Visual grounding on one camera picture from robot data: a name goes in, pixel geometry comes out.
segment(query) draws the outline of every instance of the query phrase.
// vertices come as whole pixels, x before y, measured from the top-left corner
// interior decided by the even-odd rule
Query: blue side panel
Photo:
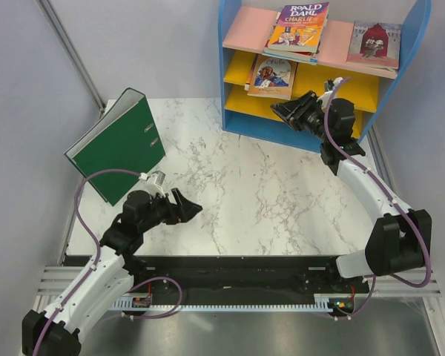
[[[221,81],[221,114],[222,114],[222,128],[225,129],[228,117],[225,117],[224,105],[230,88],[224,84],[224,73],[231,62],[234,55],[233,50],[223,48],[223,41],[231,28],[232,22],[236,18],[237,12],[241,6],[240,0],[221,0],[220,13],[217,24],[217,39],[220,49],[220,81]]]
[[[368,121],[364,127],[362,136],[365,136],[371,128],[374,121],[379,116],[379,113],[383,110],[387,103],[387,100],[392,95],[395,87],[399,81],[402,80],[408,66],[412,62],[417,54],[419,47],[421,46],[423,36],[429,24],[430,12],[432,10],[431,0],[417,0],[409,11],[405,21],[402,24],[402,38],[400,40],[400,58],[399,58],[399,72],[397,78],[392,85],[386,91],[384,97],[378,105],[376,113]]]
[[[235,134],[264,139],[281,145],[302,148],[307,151],[320,152],[321,141],[308,131],[293,131],[287,124],[280,121],[263,119],[258,116],[229,111],[231,121],[226,130]]]

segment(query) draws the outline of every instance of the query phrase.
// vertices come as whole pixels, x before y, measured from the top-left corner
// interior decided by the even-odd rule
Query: tabletop
[[[347,254],[365,247],[372,222],[319,154],[223,131],[219,98],[148,102],[166,150],[155,167],[166,174],[165,190],[179,188],[203,211],[189,223],[153,228],[136,255]],[[369,145],[362,146],[369,158]],[[101,238],[124,200],[113,207],[86,185],[79,210]],[[94,250],[75,221],[67,254]]]

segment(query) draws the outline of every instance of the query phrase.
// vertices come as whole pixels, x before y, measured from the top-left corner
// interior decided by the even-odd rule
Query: white wall
[[[432,266],[445,296],[445,0],[375,124],[401,197],[433,218]]]
[[[220,95],[219,0],[51,0],[104,100]],[[331,0],[330,18],[402,22],[415,0]],[[286,0],[246,0],[276,10]]]
[[[0,1],[0,356],[45,264],[56,263],[78,182],[65,149],[98,110],[34,0]]]

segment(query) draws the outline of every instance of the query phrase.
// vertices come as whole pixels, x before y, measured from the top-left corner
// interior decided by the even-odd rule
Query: orange book cover
[[[297,64],[258,55],[247,95],[290,99]]]
[[[328,2],[286,5],[269,40],[273,50],[316,52],[328,16]]]

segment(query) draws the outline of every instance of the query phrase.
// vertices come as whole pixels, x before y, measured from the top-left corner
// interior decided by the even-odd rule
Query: blue shelf board
[[[308,131],[294,131],[284,122],[230,110],[226,110],[225,117],[225,130],[233,134],[250,136],[307,151],[320,152],[321,141],[316,136]]]

